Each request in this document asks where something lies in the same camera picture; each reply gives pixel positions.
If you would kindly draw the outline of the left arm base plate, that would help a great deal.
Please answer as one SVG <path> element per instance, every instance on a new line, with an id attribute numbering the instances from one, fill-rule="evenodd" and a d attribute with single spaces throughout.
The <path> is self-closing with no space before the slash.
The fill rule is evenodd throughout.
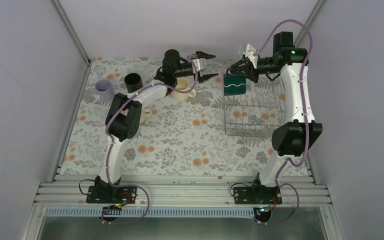
<path id="1" fill-rule="evenodd" d="M 88 204 L 134 204 L 137 188 L 134 186 L 100 188 L 90 186 L 86 195 Z"/>

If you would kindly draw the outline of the metal wire dish rack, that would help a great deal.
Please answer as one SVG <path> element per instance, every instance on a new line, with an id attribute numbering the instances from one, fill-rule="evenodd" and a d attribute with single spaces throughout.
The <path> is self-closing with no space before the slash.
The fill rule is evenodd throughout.
<path id="1" fill-rule="evenodd" d="M 224 130 L 237 137 L 270 138 L 286 119 L 285 87 L 276 73 L 260 75 L 259 82 L 246 79 L 246 93 L 224 95 L 222 87 Z"/>

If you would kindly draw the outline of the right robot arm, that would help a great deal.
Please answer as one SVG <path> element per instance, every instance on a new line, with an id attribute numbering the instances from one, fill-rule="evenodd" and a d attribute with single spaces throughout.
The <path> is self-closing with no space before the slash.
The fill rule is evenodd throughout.
<path id="1" fill-rule="evenodd" d="M 275 74 L 284 84 L 286 122 L 271 137 L 273 155 L 250 185 L 234 183 L 232 196 L 238 205 L 280 204 L 279 178 L 288 165 L 299 167 L 308 150 L 323 131 L 312 113 L 308 91 L 310 51 L 293 44 L 293 33 L 281 31 L 273 36 L 272 56 L 260 57 L 255 47 L 245 44 L 239 49 L 241 59 L 232 64 L 224 76 L 224 92 L 233 95 L 245 88 L 246 80 L 258 83 L 259 76 Z"/>

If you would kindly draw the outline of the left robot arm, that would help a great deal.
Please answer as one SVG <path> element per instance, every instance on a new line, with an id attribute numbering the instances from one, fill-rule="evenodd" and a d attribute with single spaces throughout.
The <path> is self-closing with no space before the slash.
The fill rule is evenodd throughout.
<path id="1" fill-rule="evenodd" d="M 196 51 L 183 58 L 175 49 L 165 52 L 162 65 L 157 69 L 153 80 L 140 89 L 127 95 L 118 93 L 113 97 L 105 120 L 105 134 L 109 137 L 106 158 L 100 174 L 88 194 L 99 193 L 104 201 L 111 203 L 119 197 L 120 169 L 122 155 L 127 143 L 140 128 L 140 117 L 144 107 L 167 97 L 172 92 L 189 94 L 197 84 L 206 82 L 216 74 L 201 75 L 206 67 L 206 60 L 213 59 L 213 54 Z"/>

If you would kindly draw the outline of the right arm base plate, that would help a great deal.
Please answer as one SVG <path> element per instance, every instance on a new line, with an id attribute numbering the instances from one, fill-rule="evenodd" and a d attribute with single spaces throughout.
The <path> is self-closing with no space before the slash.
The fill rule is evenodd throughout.
<path id="1" fill-rule="evenodd" d="M 255 190 L 251 187 L 234 187 L 234 202 L 236 205 L 270 205 L 283 203 L 280 189 L 262 186 Z"/>

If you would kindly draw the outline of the lilac plastic cup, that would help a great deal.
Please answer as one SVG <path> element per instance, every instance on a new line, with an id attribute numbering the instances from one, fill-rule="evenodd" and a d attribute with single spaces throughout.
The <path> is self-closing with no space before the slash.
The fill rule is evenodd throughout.
<path id="1" fill-rule="evenodd" d="M 107 102 L 113 100 L 115 92 L 112 83 L 107 79 L 101 79 L 95 84 L 95 90 L 100 97 Z"/>

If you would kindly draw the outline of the dark green mug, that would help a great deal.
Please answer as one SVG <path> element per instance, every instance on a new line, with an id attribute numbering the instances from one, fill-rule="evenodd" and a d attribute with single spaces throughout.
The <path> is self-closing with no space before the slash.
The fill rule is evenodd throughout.
<path id="1" fill-rule="evenodd" d="M 247 91 L 247 79 L 239 75 L 223 76 L 223 93 L 225 96 L 244 95 Z"/>

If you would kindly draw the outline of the cream ribbed mug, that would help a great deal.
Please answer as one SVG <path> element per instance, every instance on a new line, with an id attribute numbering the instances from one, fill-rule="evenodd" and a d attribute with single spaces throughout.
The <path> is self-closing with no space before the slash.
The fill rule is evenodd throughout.
<path id="1" fill-rule="evenodd" d="M 194 98 L 197 96 L 195 89 L 191 89 L 190 81 L 186 77 L 177 78 L 177 85 L 175 90 L 172 91 L 171 96 L 178 102 L 183 102 L 188 98 Z"/>

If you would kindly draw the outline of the black mug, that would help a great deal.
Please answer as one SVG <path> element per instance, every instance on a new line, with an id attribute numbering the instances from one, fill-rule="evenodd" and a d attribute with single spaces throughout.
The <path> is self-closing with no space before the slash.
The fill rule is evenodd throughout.
<path id="1" fill-rule="evenodd" d="M 134 93 L 144 86 L 141 76 L 134 72 L 124 77 L 124 83 L 128 93 Z"/>

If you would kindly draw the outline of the beige white mug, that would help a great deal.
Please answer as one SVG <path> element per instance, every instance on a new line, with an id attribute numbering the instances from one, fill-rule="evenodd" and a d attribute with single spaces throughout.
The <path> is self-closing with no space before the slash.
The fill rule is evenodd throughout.
<path id="1" fill-rule="evenodd" d="M 141 111 L 139 123 L 142 124 L 147 118 L 151 117 L 153 115 L 152 110 L 145 108 Z"/>

